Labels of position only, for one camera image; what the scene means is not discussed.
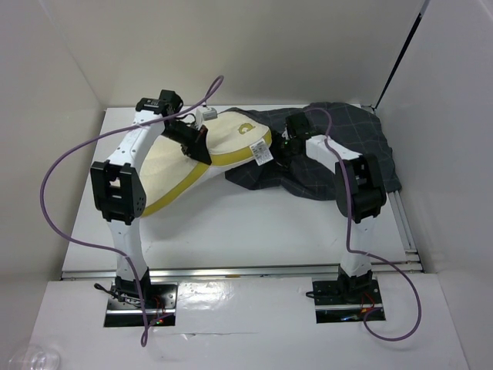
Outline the dark grey plaid pillowcase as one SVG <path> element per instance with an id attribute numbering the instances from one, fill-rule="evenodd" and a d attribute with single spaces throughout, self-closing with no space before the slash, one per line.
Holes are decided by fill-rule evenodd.
<path id="1" fill-rule="evenodd" d="M 377 158 L 384 189 L 387 193 L 402 189 L 397 175 L 394 152 L 384 134 L 381 119 L 374 113 L 349 103 L 320 102 L 303 108 L 268 110 L 233 107 L 230 113 L 239 113 L 254 123 L 267 126 L 277 146 L 286 132 L 288 116 L 306 115 L 316 130 L 316 143 L 292 157 L 282 157 L 276 148 L 271 150 L 273 159 L 260 166 L 251 160 L 226 171 L 226 180 L 247 190 L 283 188 L 295 197 L 310 200 L 335 200 L 337 197 L 335 163 L 337 159 L 329 151 L 333 147 L 342 158 L 343 148 L 357 155 L 371 154 Z"/>

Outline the cream yellow pillow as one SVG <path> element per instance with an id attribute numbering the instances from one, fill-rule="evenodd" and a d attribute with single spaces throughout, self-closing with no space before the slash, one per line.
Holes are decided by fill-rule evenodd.
<path id="1" fill-rule="evenodd" d="M 178 143 L 165 137 L 153 144 L 139 174 L 146 192 L 144 217 L 221 173 L 249 162 L 264 164 L 270 157 L 270 128 L 244 113 L 219 113 L 217 118 L 206 121 L 205 127 L 210 165 L 185 156 Z"/>

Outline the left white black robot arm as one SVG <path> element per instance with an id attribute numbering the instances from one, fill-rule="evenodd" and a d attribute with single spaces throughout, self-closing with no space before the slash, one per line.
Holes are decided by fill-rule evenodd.
<path id="1" fill-rule="evenodd" d="M 146 192 L 139 172 L 148 152 L 159 136 L 178 143 L 181 154 L 197 167 L 193 181 L 212 164 L 206 147 L 208 129 L 179 120 L 182 108 L 181 97 L 171 90 L 163 89 L 156 99 L 142 98 L 136 104 L 132 130 L 106 161 L 95 161 L 90 168 L 96 209 L 107 221 L 119 253 L 116 296 L 120 300 L 125 297 L 136 308 L 146 306 L 153 292 L 139 229 L 139 218 L 146 208 Z"/>

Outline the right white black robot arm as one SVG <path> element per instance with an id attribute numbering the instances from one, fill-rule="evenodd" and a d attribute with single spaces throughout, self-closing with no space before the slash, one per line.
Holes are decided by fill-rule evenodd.
<path id="1" fill-rule="evenodd" d="M 371 287 L 374 225 L 387 201 L 377 157 L 350 150 L 328 133 L 317 132 L 305 113 L 286 118 L 276 149 L 282 160 L 303 155 L 334 175 L 337 208 L 347 219 L 346 251 L 338 266 L 336 287 L 315 296 L 355 301 Z"/>

